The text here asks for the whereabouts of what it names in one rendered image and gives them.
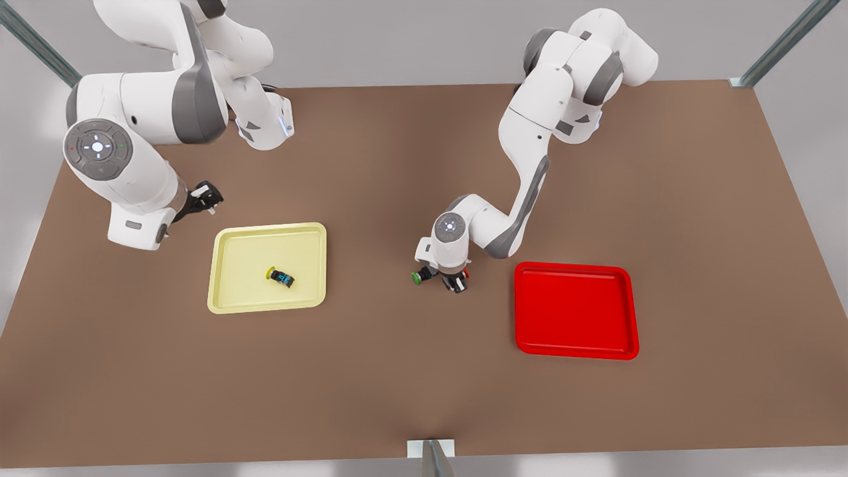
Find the silver frame post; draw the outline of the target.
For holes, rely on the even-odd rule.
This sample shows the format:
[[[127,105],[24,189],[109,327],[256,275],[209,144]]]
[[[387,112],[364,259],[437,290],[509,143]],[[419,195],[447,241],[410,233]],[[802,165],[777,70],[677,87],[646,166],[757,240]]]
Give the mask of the silver frame post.
[[[420,477],[456,477],[450,458],[456,456],[455,441],[408,440],[407,458],[421,459]]]
[[[812,29],[814,29],[842,0],[812,0],[792,24],[739,78],[729,78],[736,89],[754,88]]]
[[[0,0],[0,25],[3,25],[68,87],[75,87],[81,81],[81,75],[76,68],[55,51],[54,47],[40,36],[6,0]]]

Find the red tray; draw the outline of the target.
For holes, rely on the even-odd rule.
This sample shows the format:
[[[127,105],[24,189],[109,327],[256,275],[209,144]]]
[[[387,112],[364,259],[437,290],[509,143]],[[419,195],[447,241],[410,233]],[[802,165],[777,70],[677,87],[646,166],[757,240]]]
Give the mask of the red tray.
[[[623,268],[522,262],[515,267],[515,343],[530,355],[633,360],[639,336]]]

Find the pale yellow tray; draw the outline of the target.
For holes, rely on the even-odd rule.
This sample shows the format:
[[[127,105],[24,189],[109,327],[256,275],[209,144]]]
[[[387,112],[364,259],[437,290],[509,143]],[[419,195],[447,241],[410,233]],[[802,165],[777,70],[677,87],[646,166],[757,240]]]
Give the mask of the pale yellow tray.
[[[268,268],[294,277],[291,289],[266,279]],[[224,229],[215,237],[208,308],[216,314],[321,305],[327,289],[327,230],[321,223]]]

